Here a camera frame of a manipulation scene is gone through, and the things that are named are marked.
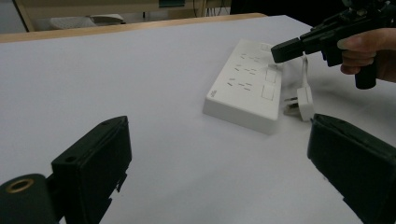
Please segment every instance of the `white plug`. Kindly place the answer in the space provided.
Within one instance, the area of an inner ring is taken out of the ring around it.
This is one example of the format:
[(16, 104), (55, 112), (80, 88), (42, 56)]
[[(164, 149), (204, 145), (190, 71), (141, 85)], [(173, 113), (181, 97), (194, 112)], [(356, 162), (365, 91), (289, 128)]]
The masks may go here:
[(306, 56), (303, 59), (303, 83), (302, 87), (297, 89), (297, 96), (286, 99), (289, 102), (284, 110), (286, 115), (300, 114), (303, 121), (311, 120), (315, 115), (314, 101), (312, 99), (311, 87), (308, 85), (308, 60)]

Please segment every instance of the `power strip switch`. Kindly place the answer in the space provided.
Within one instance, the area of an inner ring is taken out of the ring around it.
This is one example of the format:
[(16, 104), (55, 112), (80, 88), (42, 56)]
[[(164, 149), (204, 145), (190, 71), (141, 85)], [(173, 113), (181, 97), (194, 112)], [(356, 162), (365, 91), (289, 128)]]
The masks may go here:
[(272, 45), (241, 39), (205, 98), (204, 113), (271, 134), (276, 131), (282, 64)]

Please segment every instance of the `white table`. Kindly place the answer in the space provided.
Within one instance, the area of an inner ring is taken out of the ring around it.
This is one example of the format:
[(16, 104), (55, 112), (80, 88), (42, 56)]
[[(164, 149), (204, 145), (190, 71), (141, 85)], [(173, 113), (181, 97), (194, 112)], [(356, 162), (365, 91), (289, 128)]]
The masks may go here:
[[(361, 223), (306, 157), (310, 123), (280, 112), (265, 135), (202, 113), (241, 38), (309, 28), (279, 16), (0, 44), (0, 182), (50, 175), (91, 128), (126, 115), (134, 157), (102, 224)], [(320, 53), (308, 61), (318, 113), (396, 146), (395, 84), (360, 91)], [(301, 60), (285, 63), (281, 99), (300, 78)]]

